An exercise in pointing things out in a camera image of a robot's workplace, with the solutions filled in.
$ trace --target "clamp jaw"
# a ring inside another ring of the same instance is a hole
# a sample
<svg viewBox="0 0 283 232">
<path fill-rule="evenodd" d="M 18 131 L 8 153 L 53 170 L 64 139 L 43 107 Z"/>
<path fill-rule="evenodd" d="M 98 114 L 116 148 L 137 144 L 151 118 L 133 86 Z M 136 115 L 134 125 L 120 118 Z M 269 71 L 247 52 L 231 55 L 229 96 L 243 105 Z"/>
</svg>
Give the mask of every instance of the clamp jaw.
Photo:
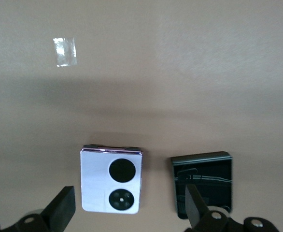
<svg viewBox="0 0 283 232">
<path fill-rule="evenodd" d="M 270 221 L 260 217 L 248 217 L 242 225 L 222 210 L 210 210 L 195 185 L 186 185 L 185 208 L 192 226 L 185 232 L 279 232 Z"/>
<path fill-rule="evenodd" d="M 74 213 L 74 187 L 64 187 L 40 214 L 27 215 L 0 232 L 63 232 Z"/>
</svg>

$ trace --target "beige wall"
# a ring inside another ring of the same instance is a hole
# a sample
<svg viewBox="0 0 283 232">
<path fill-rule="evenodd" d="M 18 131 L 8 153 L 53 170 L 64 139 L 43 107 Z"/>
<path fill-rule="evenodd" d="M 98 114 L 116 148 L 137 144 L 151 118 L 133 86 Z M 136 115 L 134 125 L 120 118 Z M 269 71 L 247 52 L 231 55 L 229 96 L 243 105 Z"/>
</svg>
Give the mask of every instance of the beige wall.
<svg viewBox="0 0 283 232">
<path fill-rule="evenodd" d="M 78 65 L 56 67 L 53 38 Z M 144 147 L 141 208 L 87 213 L 79 149 Z M 232 217 L 283 232 L 283 0 L 0 0 L 0 224 L 65 185 L 66 231 L 181 232 L 166 159 L 225 150 Z"/>
</svg>

